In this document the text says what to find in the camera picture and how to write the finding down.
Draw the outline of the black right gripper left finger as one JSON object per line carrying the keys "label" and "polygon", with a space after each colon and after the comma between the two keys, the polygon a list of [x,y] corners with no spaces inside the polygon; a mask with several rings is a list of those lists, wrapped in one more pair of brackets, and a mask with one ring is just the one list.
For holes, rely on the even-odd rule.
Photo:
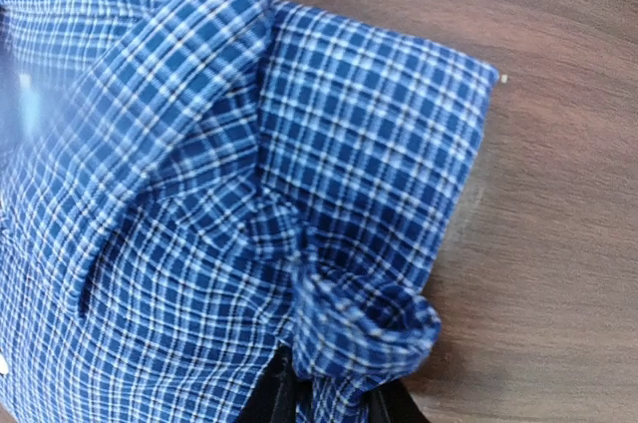
{"label": "black right gripper left finger", "polygon": [[292,350],[277,349],[259,377],[237,423],[295,423],[303,383],[293,368]]}

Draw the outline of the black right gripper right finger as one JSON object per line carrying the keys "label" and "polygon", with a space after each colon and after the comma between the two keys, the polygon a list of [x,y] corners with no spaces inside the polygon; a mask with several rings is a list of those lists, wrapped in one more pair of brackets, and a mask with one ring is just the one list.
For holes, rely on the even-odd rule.
{"label": "black right gripper right finger", "polygon": [[429,423],[401,380],[385,383],[368,393],[369,423]]}

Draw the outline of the blue checked shirt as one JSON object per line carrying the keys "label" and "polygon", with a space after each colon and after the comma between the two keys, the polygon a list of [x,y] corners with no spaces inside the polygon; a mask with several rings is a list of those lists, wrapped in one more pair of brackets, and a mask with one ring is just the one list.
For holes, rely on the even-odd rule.
{"label": "blue checked shirt", "polygon": [[285,0],[1,0],[1,404],[237,422],[278,348],[296,422],[368,422],[492,65]]}

